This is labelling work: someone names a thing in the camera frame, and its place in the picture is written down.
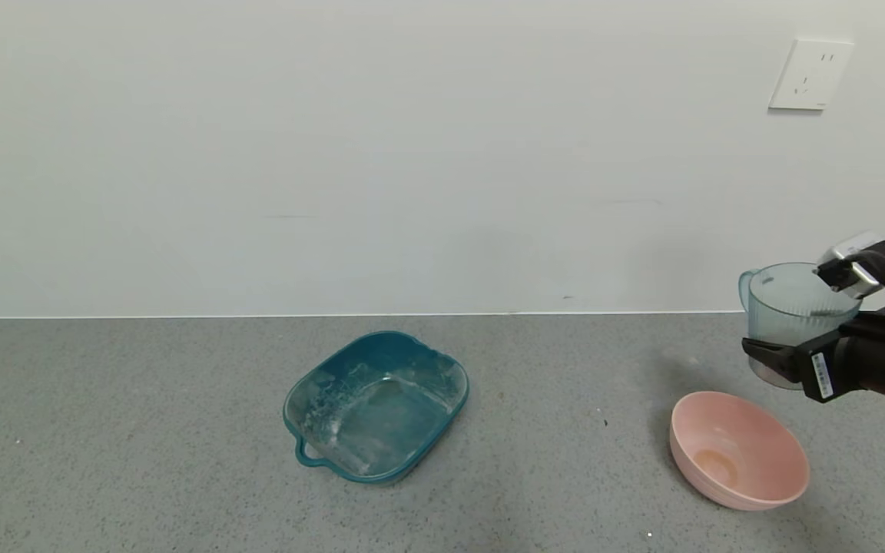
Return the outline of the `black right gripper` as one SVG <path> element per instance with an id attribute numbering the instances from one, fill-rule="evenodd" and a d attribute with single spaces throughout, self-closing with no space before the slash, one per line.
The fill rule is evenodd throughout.
<path id="1" fill-rule="evenodd" d="M 847 393 L 885 396 L 885 342 L 832 330 L 796 347 L 744 337 L 742 350 L 754 375 L 765 382 L 801 382 L 808 398 L 821 403 Z"/>

